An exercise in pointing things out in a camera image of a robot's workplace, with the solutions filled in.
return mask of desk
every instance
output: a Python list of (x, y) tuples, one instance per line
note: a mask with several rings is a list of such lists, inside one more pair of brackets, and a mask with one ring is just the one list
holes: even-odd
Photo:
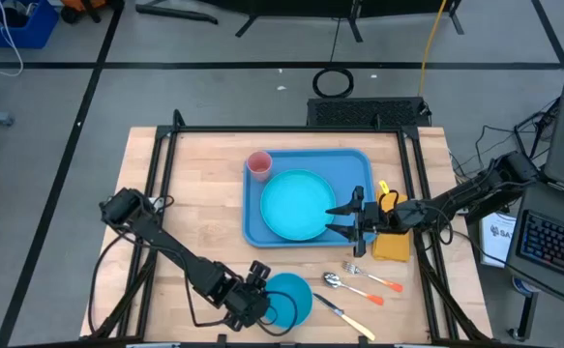
[[(116, 186), (118, 189), (127, 187), (144, 191), (155, 131), (154, 128), (131, 130)], [(432, 195), (437, 195), (455, 185), (445, 134), (440, 128), (420, 129), (420, 134), (430, 190)], [(407, 144), (419, 196), (410, 141)], [(247, 156), (260, 149), (331, 147), (363, 151), (371, 160), (376, 187), (378, 180), (384, 179), (391, 189), (404, 191), (395, 134), (184, 132), (178, 134), (169, 184), (169, 194), (176, 201), (166, 210), (163, 227), (196, 255), (222, 261), (237, 274), (246, 275), (251, 262), (259, 260), (271, 267), (272, 275), (293, 272), (303, 276), (314, 292), (325, 296), (343, 308), (348, 316), (370, 328), (376, 334), (377, 342), (428, 342), (426, 310), (414, 250), (410, 262), (399, 263), (375, 261), (369, 254), (353, 259), (350, 246), (262, 249), (248, 245), (243, 238), (242, 182)], [(161, 159), (164, 159), (165, 150), (162, 149)], [(156, 188), (161, 185), (163, 165), (160, 165)], [(456, 217), (453, 224), (458, 231), (466, 231), (461, 217)], [(115, 233), (107, 229), (103, 247), (114, 238)], [(132, 252), (133, 247), (121, 241), (108, 253), (100, 267), (93, 310), (97, 326), (123, 294)], [(491, 336), (470, 244), (463, 238), (454, 238), (450, 246), (443, 248), (443, 255), (452, 295), (477, 327)], [(403, 293), (393, 292), (359, 275), (343, 274), (342, 260), (352, 260), (375, 276), (403, 284)], [(343, 289), (326, 288), (320, 279), (325, 271), (339, 273), (348, 284), (381, 295), (385, 305), (375, 305)], [(257, 326), (239, 333), (225, 326), (197, 329), (189, 314), (183, 281), (183, 272), (161, 256), (151, 298), (147, 341), (212, 342), (217, 340), (218, 334), (227, 334), (229, 342), (357, 342), (357, 332), (320, 303), (314, 303), (312, 315), (306, 323), (284, 337), (269, 336)], [(442, 303), (436, 293), (434, 297), (437, 313), (442, 316)], [(198, 296), (194, 297), (194, 306), (200, 322), (216, 320), (225, 314), (224, 310), (215, 310)], [(133, 310), (138, 310), (138, 307), (139, 301), (136, 300)], [(133, 311), (130, 334), (134, 333), (135, 317), (136, 311)], [(446, 335), (444, 322), (442, 317), (439, 318), (441, 336)], [(86, 324), (82, 327), (82, 334), (88, 334)]]

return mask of fork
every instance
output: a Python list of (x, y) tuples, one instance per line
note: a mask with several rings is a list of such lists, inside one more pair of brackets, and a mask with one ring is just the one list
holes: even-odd
[(370, 279), (376, 280), (379, 283), (389, 286), (392, 290), (397, 291), (397, 292), (402, 292), (403, 287), (401, 286), (401, 284), (397, 284), (393, 281), (389, 281), (389, 280), (383, 280), (377, 276), (374, 275), (370, 275), (365, 273), (364, 271), (361, 271), (361, 269), (349, 262), (343, 261), (341, 263), (341, 267), (344, 268), (345, 271), (347, 271), (348, 273), (352, 274), (352, 275), (363, 275), (363, 276), (367, 276)]

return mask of knife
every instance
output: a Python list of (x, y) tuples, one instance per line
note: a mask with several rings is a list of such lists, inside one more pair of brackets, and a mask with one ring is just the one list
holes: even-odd
[(324, 305), (328, 306), (334, 313), (338, 314), (341, 319), (343, 319), (346, 323), (348, 323), (351, 327), (355, 328), (361, 334), (364, 334), (369, 340), (375, 340), (376, 336), (365, 326), (357, 323), (356, 321), (348, 318), (346, 314), (343, 313), (343, 310), (337, 308), (334, 304), (330, 303), (327, 299), (323, 298), (322, 296), (313, 293), (313, 295)]

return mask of concrete floor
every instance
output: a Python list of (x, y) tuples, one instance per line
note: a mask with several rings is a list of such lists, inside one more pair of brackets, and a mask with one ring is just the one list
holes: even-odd
[[(328, 61), (331, 56), (337, 22), (330, 18), (261, 18), (237, 39), (234, 32), (245, 16), (187, 1), (177, 4), (214, 15), (220, 25), (137, 14), (134, 2), (128, 1), (106, 62), (294, 62)], [(564, 49), (564, 3), (542, 4)], [(433, 123), (445, 128), (452, 153), (465, 161), (474, 156), (483, 124), (510, 129), (560, 94), (564, 72), (530, 0), (463, 0), (458, 16), (465, 35), (458, 35), (444, 17), (431, 61), (539, 63), (525, 70), (428, 71), (425, 99)], [(77, 338), (104, 231), (97, 203), (114, 191), (130, 127), (168, 124), (174, 108), (190, 125), (304, 125), (307, 99), (316, 98), (312, 77), (317, 70), (312, 69), (109, 65), (98, 83), (90, 85), (111, 17), (104, 12), (99, 24), (89, 18), (74, 26), (60, 22), (45, 49), (22, 50), (25, 62), (38, 65), (19, 78), (0, 76), (0, 110), (16, 118), (12, 127), (0, 127), (0, 325), (70, 133), (81, 128), (10, 345)], [(421, 62), (432, 21), (433, 14), (362, 19), (364, 43), (355, 43), (343, 22), (334, 60)], [(11, 51), (0, 49), (0, 63), (14, 59)], [(57, 69), (42, 63), (81, 64)], [(419, 70), (352, 72), (355, 98), (417, 93)], [(95, 87), (94, 97), (89, 108), (81, 108), (89, 85)], [(325, 75), (320, 85), (334, 92), (345, 81)], [(85, 122), (78, 125), (82, 117)], [(507, 136), (488, 131), (480, 147), (487, 149)], [(515, 143), (506, 141), (484, 158), (513, 149)], [(472, 160), (464, 169), (477, 166)], [(517, 325), (522, 296), (512, 290), (507, 272), (481, 265), (478, 269), (494, 336), (512, 342), (505, 330)], [(541, 298), (526, 343), (564, 347), (563, 303)]]

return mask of spoon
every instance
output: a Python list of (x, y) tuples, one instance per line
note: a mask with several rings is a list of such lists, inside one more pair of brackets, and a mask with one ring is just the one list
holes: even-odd
[(365, 292), (361, 291), (361, 290), (357, 290), (351, 286), (348, 286), (344, 283), (341, 282), (340, 277), (334, 273), (331, 272), (325, 272), (324, 274), (322, 274), (322, 279), (324, 280), (324, 283), (327, 284), (328, 286), (337, 289), (339, 287), (345, 287), (348, 290), (351, 290), (353, 292), (356, 292), (357, 294), (367, 298), (368, 300), (372, 301), (373, 303), (377, 304), (377, 305), (382, 305), (384, 303), (384, 300), (379, 297), (379, 296), (375, 296), (375, 295), (370, 295), (370, 294), (366, 294)]

